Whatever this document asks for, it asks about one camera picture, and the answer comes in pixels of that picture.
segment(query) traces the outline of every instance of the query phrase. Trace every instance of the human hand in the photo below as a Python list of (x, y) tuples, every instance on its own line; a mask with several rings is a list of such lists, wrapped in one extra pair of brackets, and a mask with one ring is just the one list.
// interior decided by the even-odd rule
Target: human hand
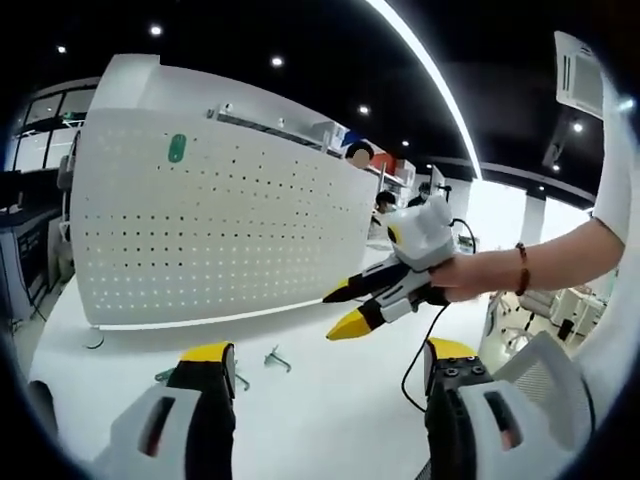
[(488, 292), (489, 279), (481, 255), (457, 254), (429, 270), (431, 283), (445, 288), (450, 302), (464, 302)]

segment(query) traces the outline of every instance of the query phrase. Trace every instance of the white pegboard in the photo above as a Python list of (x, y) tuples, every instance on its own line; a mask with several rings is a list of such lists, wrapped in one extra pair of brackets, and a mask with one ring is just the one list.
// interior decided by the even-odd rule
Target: white pegboard
[[(172, 163), (177, 134), (184, 157)], [(358, 271), (376, 184), (343, 160), (245, 127), (92, 111), (71, 198), (87, 319), (157, 324), (320, 298)]]

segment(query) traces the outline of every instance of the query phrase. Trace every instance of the human arm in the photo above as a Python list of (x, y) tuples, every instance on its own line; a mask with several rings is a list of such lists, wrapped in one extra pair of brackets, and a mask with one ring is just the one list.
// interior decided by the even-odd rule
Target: human arm
[[(581, 285), (615, 268), (623, 242), (602, 221), (592, 219), (575, 230), (540, 245), (527, 247), (529, 289), (557, 290)], [(516, 291), (522, 259), (517, 249), (456, 255), (433, 269), (432, 283), (447, 288), (450, 301), (484, 292)]]

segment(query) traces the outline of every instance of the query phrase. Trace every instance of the black ceiling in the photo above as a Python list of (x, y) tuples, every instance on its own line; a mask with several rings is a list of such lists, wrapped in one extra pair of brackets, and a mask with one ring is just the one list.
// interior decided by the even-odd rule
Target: black ceiling
[[(481, 162), (596, 193), (603, 141), (599, 120), (571, 112), (584, 123), (584, 132), (568, 135), (560, 172), (542, 165), (565, 108), (555, 101), (553, 32), (584, 31), (568, 10), (499, 0), (388, 3), (440, 67)], [(436, 163), (445, 176), (473, 176), (469, 163), (440, 161), (468, 158), (455, 123), (417, 59), (365, 0), (78, 5), (66, 9), (49, 39), (64, 44), (68, 53), (58, 55), (51, 47), (39, 86), (100, 75), (115, 53), (160, 54), (163, 64), (228, 76), (295, 100), (412, 160), (419, 170)], [(163, 26), (161, 37), (149, 35), (153, 22)], [(270, 67), (275, 54), (284, 57), (284, 68)], [(363, 103), (371, 107), (369, 117), (357, 113)], [(405, 139), (408, 148), (401, 145)], [(538, 180), (497, 170), (502, 171), (488, 170), (485, 178), (538, 188)], [(562, 188), (547, 186), (545, 193), (589, 204)]]

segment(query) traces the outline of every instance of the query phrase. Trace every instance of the bracelet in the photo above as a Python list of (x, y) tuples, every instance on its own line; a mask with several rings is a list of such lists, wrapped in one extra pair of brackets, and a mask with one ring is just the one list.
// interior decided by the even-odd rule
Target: bracelet
[(521, 297), (529, 287), (529, 281), (531, 280), (531, 273), (527, 268), (527, 249), (525, 248), (522, 242), (518, 242), (516, 244), (516, 248), (520, 252), (520, 258), (522, 259), (522, 270), (520, 272), (520, 284), (519, 284), (518, 290), (516, 290), (516, 295), (518, 297)]

